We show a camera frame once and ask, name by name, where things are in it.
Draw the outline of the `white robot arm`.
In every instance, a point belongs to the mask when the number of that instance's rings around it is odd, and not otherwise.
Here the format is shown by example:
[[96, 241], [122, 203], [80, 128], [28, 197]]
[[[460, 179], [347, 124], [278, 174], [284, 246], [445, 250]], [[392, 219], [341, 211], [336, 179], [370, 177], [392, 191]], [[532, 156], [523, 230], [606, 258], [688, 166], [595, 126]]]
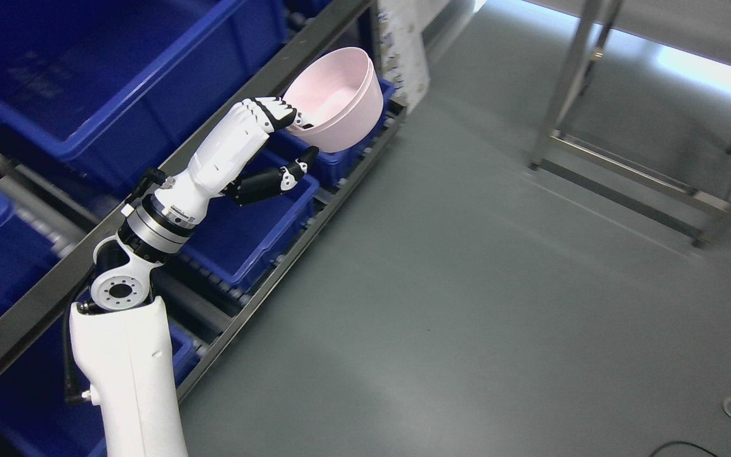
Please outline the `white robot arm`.
[[100, 408], [110, 456], [188, 454], [166, 306], [150, 277], [194, 231], [148, 193], [174, 184], [157, 168], [142, 174], [120, 208], [124, 220], [115, 234], [93, 247], [83, 280], [89, 299], [76, 301], [81, 286], [70, 296], [70, 349], [89, 379], [83, 399]]

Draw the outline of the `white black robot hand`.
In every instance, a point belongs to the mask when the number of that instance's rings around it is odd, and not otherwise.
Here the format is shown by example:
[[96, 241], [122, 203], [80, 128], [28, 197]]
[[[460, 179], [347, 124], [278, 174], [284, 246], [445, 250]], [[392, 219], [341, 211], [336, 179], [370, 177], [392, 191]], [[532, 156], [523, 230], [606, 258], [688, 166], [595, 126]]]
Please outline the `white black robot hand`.
[[154, 191], [154, 208], [174, 222], [199, 225], [211, 199], [225, 195], [245, 205], [287, 193], [308, 173], [319, 148], [307, 148], [282, 167], [247, 176], [241, 173], [270, 135], [302, 124], [298, 110], [279, 96], [237, 102], [201, 142], [185, 170], [174, 177], [173, 185]]

